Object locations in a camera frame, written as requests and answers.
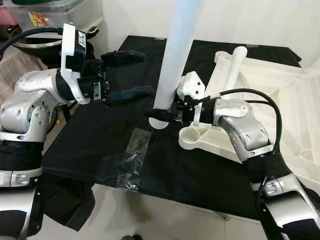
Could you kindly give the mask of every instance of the white bracket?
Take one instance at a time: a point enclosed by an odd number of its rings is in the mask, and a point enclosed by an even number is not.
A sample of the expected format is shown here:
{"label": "white bracket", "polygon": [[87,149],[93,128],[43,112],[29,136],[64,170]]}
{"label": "white bracket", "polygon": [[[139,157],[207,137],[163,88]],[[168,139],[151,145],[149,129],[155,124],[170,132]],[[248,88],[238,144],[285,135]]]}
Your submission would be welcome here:
{"label": "white bracket", "polygon": [[[192,71],[181,78],[176,93],[182,100],[185,100],[185,96],[190,96],[192,99],[203,99],[205,90],[206,86],[201,81],[198,74],[195,71]],[[202,102],[194,106],[193,125],[195,126],[199,125],[201,108]]]}
{"label": "white bracket", "polygon": [[67,56],[75,55],[76,27],[70,24],[63,25],[62,50],[61,50],[61,76],[69,85],[74,98],[79,104],[88,104],[90,98],[85,98],[82,94],[78,79],[81,77],[80,72],[72,71],[66,68]]}

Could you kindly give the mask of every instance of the black cloth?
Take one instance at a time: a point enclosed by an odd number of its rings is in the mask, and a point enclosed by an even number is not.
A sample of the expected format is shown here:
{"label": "black cloth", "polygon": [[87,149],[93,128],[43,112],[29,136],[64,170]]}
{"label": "black cloth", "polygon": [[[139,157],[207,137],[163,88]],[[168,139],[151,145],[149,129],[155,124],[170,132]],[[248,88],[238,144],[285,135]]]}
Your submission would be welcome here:
{"label": "black cloth", "polygon": [[24,227],[27,213],[19,210],[0,211],[0,236],[17,239]]}
{"label": "black cloth", "polygon": [[283,232],[288,235],[290,240],[320,239],[320,230],[314,219],[304,219],[285,224]]}
{"label": "black cloth", "polygon": [[[119,50],[145,53],[146,62],[110,69],[112,89],[150,85],[160,76],[166,40],[128,36]],[[205,85],[215,67],[214,54],[232,54],[240,44],[193,41],[184,73],[196,71]],[[289,48],[248,46],[248,58],[299,67],[300,58]],[[146,109],[153,100],[106,108],[90,103],[78,108],[44,156],[47,174],[117,187],[121,162],[135,128],[152,132],[140,171],[139,191],[210,210],[259,219],[246,169],[239,163],[201,149],[184,150],[178,144],[181,126],[152,129]]]}
{"label": "black cloth", "polygon": [[27,171],[41,167],[42,147],[19,148],[0,144],[1,171]]}
{"label": "black cloth", "polygon": [[40,189],[44,193],[44,213],[56,222],[79,231],[95,207],[91,182],[44,173]]}

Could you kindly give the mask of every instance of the black cable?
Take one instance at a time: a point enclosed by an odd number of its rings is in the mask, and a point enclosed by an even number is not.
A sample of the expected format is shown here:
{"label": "black cable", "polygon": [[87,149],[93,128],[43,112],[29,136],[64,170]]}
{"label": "black cable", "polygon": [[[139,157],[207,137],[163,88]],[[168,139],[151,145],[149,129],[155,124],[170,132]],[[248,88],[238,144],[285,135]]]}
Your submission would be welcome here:
{"label": "black cable", "polygon": [[27,36],[33,35],[33,34],[41,34],[41,33],[58,33],[59,35],[63,34],[63,28],[58,27],[43,27],[43,28],[35,28],[27,31],[23,31],[17,35],[15,35],[13,38],[6,41],[1,47],[0,47],[0,55],[13,43],[17,42],[20,39],[23,39]]}
{"label": "black cable", "polygon": [[210,96],[206,96],[206,97],[204,97],[204,98],[201,98],[201,99],[195,99],[195,100],[193,100],[193,102],[191,103],[193,106],[195,106],[195,105],[198,105],[198,104],[200,104],[200,103],[203,103],[203,102],[205,102],[205,101],[209,101],[210,100]]}
{"label": "black cable", "polygon": [[282,135],[282,118],[281,118],[280,110],[279,110],[277,104],[275,103],[275,101],[273,101],[273,99],[271,97],[269,97],[268,95],[266,95],[265,93],[258,91],[258,90],[255,90],[255,89],[250,89],[250,88],[231,89],[231,90],[220,92],[220,95],[223,96],[223,95],[235,94],[235,93],[252,93],[252,94],[259,95],[259,96],[263,97],[264,99],[266,99],[270,103],[269,105],[271,107],[273,107],[275,114],[276,114],[276,139],[275,139],[272,153],[274,154],[277,151],[279,152],[280,151],[280,139],[281,139],[281,135]]}
{"label": "black cable", "polygon": [[259,101],[259,100],[245,100],[249,104],[265,104],[272,107],[272,104],[268,101]]}

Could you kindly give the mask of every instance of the floor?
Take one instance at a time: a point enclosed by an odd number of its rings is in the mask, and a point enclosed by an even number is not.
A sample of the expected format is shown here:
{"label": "floor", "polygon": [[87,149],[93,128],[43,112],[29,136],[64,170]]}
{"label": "floor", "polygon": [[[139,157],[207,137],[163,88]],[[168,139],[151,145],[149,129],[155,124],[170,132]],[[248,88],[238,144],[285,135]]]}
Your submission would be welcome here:
{"label": "floor", "polygon": [[[61,121],[49,134],[48,149],[66,124]],[[222,219],[213,211],[123,189],[96,184],[96,204],[79,232],[44,216],[41,232],[30,240],[119,240],[140,234],[144,240],[266,240],[258,221],[237,216]]]}

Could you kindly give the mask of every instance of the white tube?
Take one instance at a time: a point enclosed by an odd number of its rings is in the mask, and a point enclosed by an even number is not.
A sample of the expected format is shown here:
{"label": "white tube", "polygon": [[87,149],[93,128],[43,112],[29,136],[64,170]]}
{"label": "white tube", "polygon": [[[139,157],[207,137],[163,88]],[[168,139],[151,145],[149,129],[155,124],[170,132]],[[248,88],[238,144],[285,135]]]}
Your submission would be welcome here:
{"label": "white tube", "polygon": [[224,91],[235,88],[241,65],[244,63],[247,53],[248,50],[244,46],[238,46],[234,49],[231,66],[223,88]]}
{"label": "white tube", "polygon": [[[169,111],[193,42],[200,10],[205,0],[178,0],[170,34],[166,42],[154,109]],[[168,122],[149,118],[155,129],[164,129]]]}

